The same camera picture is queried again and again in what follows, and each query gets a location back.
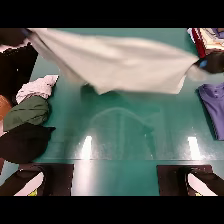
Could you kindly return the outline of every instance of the teal tabletop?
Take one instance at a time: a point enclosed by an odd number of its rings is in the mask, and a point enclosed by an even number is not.
[[[147,38],[197,54],[186,28],[60,30]],[[72,195],[159,195],[158,164],[211,164],[224,177],[224,143],[215,140],[196,91],[205,82],[223,82],[223,74],[204,82],[187,78],[178,95],[98,95],[88,85],[70,83],[56,65],[38,56],[31,80],[48,74],[60,75],[49,98],[52,113],[44,124],[56,130],[35,162],[74,163]]]

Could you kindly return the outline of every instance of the green table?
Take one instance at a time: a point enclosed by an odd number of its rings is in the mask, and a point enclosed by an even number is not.
[[[196,53],[185,28],[62,29],[81,34],[154,39]],[[59,74],[38,57],[31,80]],[[206,82],[220,83],[221,74]],[[72,195],[158,195],[157,164],[211,164],[224,178],[223,142],[186,79],[178,95],[110,92],[97,95],[60,76],[45,126],[55,126],[36,162],[74,163]]]

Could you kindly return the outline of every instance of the dark green cloth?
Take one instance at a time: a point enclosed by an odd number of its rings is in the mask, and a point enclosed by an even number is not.
[[[49,106],[47,100],[32,96],[13,107],[3,120],[3,131],[10,131],[24,123],[40,125],[47,120]]]

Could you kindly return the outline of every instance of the t-shirt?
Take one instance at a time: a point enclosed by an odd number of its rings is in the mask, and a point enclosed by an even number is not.
[[[224,83],[204,84],[198,90],[212,119],[216,138],[224,140]]]

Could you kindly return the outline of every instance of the orange object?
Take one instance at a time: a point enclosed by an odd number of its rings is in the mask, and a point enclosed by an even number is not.
[[[10,102],[2,95],[0,95],[0,121],[12,108]]]

